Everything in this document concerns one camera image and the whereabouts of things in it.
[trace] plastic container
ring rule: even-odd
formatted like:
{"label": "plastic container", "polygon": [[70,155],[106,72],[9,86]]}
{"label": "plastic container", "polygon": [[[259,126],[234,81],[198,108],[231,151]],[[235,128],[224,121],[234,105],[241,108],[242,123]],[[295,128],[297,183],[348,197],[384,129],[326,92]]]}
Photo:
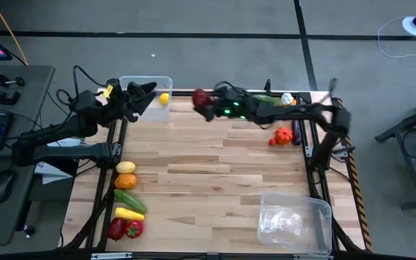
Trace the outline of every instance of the plastic container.
{"label": "plastic container", "polygon": [[[145,84],[149,82],[156,82],[157,87],[154,89],[157,92],[155,99],[150,103],[139,120],[169,122],[171,109],[171,95],[173,93],[173,80],[167,76],[122,76],[120,77],[120,85],[122,89],[127,89],[130,82],[137,84]],[[169,94],[168,104],[163,105],[159,101],[159,97],[163,93]]]}
{"label": "plastic container", "polygon": [[332,208],[320,199],[263,194],[257,235],[268,246],[327,256],[332,250]]}

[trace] wooden tabletop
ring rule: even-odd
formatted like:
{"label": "wooden tabletop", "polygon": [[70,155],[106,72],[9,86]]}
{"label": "wooden tabletop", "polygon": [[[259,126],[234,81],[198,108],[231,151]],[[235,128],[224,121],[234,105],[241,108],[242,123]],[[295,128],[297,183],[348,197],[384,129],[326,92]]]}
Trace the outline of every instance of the wooden tabletop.
{"label": "wooden tabletop", "polygon": [[[320,100],[325,94],[311,92],[311,97]],[[170,123],[130,123],[122,160],[136,164],[138,186],[132,192],[147,205],[145,231],[134,240],[108,240],[107,251],[297,253],[264,246],[256,237],[263,193],[309,195],[303,148],[268,146],[279,126],[291,127],[278,122],[262,130],[227,118],[207,123],[193,112],[189,97],[173,97]],[[322,140],[325,133],[318,129],[318,135]],[[104,142],[106,136],[107,129],[100,129],[87,142]],[[332,161],[331,166],[347,174],[344,163]],[[90,216],[98,173],[91,170],[75,181],[63,228],[66,243]],[[351,185],[331,170],[326,177],[336,220],[365,248]],[[116,201],[113,206],[124,205]]]}

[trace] cucumber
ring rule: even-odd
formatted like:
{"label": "cucumber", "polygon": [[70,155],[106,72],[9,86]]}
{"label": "cucumber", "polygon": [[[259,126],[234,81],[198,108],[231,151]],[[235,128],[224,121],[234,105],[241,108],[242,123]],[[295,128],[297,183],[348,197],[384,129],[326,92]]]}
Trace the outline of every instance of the cucumber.
{"label": "cucumber", "polygon": [[126,204],[126,206],[130,207],[132,210],[134,210],[137,213],[145,214],[147,212],[147,208],[142,203],[140,199],[135,197],[135,195],[130,194],[127,191],[122,191],[119,189],[114,189],[113,193],[115,194],[115,197],[120,201]]}
{"label": "cucumber", "polygon": [[277,97],[270,97],[268,95],[253,95],[253,98],[260,100],[261,102],[268,103],[270,105],[283,105],[280,98]]}

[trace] lemon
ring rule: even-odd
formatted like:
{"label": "lemon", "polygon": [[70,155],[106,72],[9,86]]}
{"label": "lemon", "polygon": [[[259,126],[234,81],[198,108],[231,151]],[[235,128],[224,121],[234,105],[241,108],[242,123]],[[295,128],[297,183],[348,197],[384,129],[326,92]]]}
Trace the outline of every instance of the lemon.
{"label": "lemon", "polygon": [[116,171],[120,174],[130,174],[136,170],[136,165],[132,162],[120,162],[116,166]]}
{"label": "lemon", "polygon": [[160,95],[160,98],[158,98],[160,100],[160,103],[162,103],[163,105],[168,104],[168,101],[170,99],[170,95],[168,93],[163,93]]}

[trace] white paper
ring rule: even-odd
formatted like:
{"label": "white paper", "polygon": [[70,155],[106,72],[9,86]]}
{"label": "white paper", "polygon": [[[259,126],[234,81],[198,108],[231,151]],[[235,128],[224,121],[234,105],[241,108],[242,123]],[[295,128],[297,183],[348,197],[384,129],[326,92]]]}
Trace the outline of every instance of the white paper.
{"label": "white paper", "polygon": [[[79,146],[81,143],[80,139],[76,138],[66,138],[62,139],[60,141],[53,142],[48,144],[50,147],[59,146],[59,144],[62,147],[73,147],[73,146]],[[42,174],[43,175],[43,184],[51,183],[53,181],[59,181],[63,180],[65,178],[71,178],[71,176],[58,168],[53,167],[52,165],[49,165],[45,162],[39,162],[36,165],[35,174]]]}

